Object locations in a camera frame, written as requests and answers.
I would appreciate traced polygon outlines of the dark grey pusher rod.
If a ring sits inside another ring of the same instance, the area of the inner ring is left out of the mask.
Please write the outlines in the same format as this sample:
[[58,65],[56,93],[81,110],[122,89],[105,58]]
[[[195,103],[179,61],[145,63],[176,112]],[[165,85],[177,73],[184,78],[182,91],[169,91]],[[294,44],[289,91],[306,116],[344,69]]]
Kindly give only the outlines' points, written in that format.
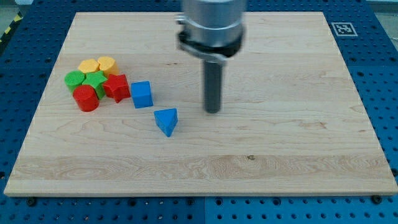
[[204,108],[207,113],[217,113],[221,108],[222,66],[216,62],[203,62]]

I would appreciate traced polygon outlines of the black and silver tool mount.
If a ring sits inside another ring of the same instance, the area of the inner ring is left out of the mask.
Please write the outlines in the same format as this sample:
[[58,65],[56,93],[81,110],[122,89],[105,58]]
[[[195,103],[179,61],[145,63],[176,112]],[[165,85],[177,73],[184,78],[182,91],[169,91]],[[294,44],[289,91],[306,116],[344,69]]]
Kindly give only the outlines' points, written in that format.
[[202,60],[225,65],[242,46],[245,28],[241,14],[200,14],[195,19],[179,14],[175,20],[182,26],[177,34],[179,48]]

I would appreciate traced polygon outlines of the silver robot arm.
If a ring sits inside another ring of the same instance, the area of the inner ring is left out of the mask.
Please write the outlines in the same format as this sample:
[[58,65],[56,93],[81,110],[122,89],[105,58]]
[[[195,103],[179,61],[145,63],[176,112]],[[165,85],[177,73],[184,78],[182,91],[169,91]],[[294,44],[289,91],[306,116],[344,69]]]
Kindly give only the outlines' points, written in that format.
[[182,26],[178,47],[203,60],[204,103],[207,113],[221,108],[223,67],[244,40],[245,0],[182,0],[175,17]]

